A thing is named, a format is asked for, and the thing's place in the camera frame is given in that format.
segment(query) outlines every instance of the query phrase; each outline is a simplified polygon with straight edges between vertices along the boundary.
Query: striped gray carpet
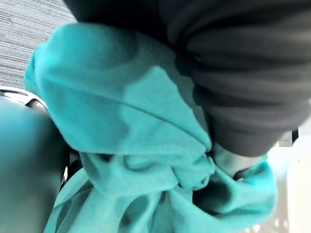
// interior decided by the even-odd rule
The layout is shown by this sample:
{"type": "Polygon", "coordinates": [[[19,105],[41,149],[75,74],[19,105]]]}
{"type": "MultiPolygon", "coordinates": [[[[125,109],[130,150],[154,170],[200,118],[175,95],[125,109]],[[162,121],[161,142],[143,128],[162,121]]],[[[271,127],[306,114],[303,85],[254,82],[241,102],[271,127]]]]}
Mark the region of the striped gray carpet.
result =
{"type": "Polygon", "coordinates": [[[62,0],[0,0],[0,85],[23,87],[33,50],[74,21],[62,0]]]}

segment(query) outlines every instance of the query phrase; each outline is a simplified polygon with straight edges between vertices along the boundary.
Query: teal fleece fabric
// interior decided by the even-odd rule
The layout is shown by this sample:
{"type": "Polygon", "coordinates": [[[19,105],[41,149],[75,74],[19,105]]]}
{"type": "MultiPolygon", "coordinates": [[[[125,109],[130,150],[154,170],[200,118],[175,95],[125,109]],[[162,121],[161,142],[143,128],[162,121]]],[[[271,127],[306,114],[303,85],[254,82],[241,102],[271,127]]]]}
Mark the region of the teal fleece fabric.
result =
{"type": "Polygon", "coordinates": [[[56,30],[26,89],[47,104],[83,168],[60,191],[45,233],[232,233],[269,217],[276,183],[261,162],[232,180],[209,157],[193,84],[172,50],[96,24],[56,30]]]}

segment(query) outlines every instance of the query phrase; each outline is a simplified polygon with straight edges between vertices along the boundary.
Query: dark sleeve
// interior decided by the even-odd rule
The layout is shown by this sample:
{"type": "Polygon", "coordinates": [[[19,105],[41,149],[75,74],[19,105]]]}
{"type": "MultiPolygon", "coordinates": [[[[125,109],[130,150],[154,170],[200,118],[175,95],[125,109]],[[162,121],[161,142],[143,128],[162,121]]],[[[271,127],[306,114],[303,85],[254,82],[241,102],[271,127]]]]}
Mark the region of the dark sleeve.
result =
{"type": "Polygon", "coordinates": [[[311,1],[160,0],[159,16],[225,149],[262,155],[310,114],[311,1]]]}

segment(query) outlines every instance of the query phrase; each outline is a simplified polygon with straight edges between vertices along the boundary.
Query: white object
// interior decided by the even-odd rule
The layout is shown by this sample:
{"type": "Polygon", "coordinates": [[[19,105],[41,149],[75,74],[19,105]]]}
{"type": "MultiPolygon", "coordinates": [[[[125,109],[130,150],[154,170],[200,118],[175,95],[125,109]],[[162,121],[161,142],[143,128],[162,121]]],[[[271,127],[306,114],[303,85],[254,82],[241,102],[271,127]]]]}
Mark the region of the white object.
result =
{"type": "Polygon", "coordinates": [[[272,148],[268,163],[278,185],[276,211],[243,233],[311,233],[311,135],[298,138],[293,147],[272,148]]]}

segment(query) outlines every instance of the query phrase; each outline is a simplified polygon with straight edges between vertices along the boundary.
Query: fabric fold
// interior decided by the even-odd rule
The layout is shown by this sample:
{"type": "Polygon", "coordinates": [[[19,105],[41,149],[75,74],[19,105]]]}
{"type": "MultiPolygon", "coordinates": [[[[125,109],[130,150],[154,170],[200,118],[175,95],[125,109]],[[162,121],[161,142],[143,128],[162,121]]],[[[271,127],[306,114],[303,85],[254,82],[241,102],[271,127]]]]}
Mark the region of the fabric fold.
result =
{"type": "Polygon", "coordinates": [[[145,35],[97,24],[61,27],[35,51],[26,89],[83,164],[45,233],[236,232],[271,214],[271,169],[264,161],[237,182],[215,165],[175,60],[145,35]]]}

